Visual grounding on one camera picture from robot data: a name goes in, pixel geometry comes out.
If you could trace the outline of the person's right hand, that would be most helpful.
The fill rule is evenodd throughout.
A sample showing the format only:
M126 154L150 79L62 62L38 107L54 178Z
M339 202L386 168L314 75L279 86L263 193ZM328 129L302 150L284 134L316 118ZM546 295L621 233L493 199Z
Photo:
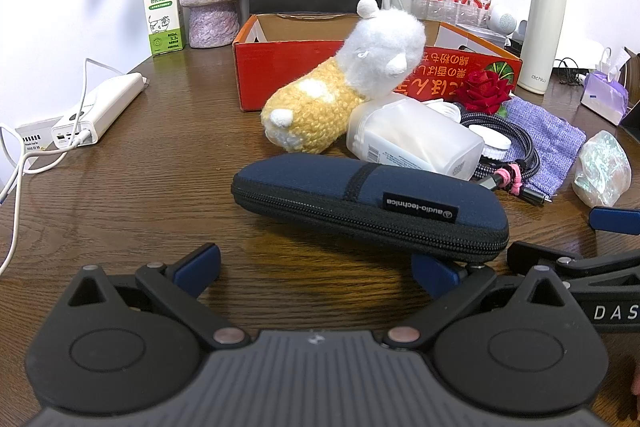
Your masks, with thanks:
M636 367L636 371L634 372L634 379L631 383L631 393L636 397L637 400L640 399L640 367Z

